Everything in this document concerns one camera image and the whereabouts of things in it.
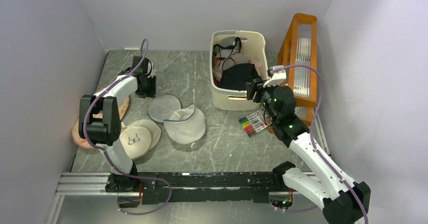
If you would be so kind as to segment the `black bra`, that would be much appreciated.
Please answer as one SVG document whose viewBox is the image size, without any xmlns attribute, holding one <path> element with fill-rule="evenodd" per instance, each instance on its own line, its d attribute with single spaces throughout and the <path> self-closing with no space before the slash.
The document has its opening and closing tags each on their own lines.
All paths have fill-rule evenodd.
<svg viewBox="0 0 428 224">
<path fill-rule="evenodd" d="M 238 64 L 223 71 L 218 87 L 245 91 L 246 83 L 251 83 L 254 79 L 261 79 L 254 64 Z"/>
</svg>

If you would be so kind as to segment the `white mesh laundry bag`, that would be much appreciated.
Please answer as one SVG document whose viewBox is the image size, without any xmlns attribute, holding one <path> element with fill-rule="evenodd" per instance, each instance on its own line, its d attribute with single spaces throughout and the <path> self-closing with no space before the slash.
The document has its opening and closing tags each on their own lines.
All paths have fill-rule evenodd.
<svg viewBox="0 0 428 224">
<path fill-rule="evenodd" d="M 162 123 L 168 136 L 178 144 L 191 144 L 206 132 L 204 113 L 195 105 L 182 107 L 180 100 L 170 94 L 155 98 L 148 106 L 148 115 Z"/>
</svg>

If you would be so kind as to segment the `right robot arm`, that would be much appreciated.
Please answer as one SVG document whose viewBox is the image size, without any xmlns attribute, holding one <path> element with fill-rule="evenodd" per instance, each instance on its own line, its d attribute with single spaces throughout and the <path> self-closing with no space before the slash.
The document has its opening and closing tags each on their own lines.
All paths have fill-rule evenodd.
<svg viewBox="0 0 428 224">
<path fill-rule="evenodd" d="M 273 186 L 302 194 L 322 211 L 328 223 L 368 223 L 370 187 L 347 175 L 315 141 L 312 131 L 295 113 L 293 90 L 261 79 L 246 83 L 246 90 L 247 99 L 261 103 L 270 117 L 275 136 L 316 176 L 313 179 L 286 162 L 276 168 Z"/>
</svg>

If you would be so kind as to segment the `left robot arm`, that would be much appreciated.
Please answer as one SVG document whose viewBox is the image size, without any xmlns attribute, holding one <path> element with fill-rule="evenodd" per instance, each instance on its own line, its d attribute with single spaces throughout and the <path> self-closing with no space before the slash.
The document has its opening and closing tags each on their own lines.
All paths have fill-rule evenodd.
<svg viewBox="0 0 428 224">
<path fill-rule="evenodd" d="M 135 94 L 155 97 L 154 65 L 144 56 L 135 56 L 131 67 L 98 94 L 83 95 L 79 105 L 79 136 L 99 150 L 111 166 L 106 192 L 133 192 L 140 188 L 136 164 L 126 154 L 120 140 L 122 130 L 119 105 Z"/>
</svg>

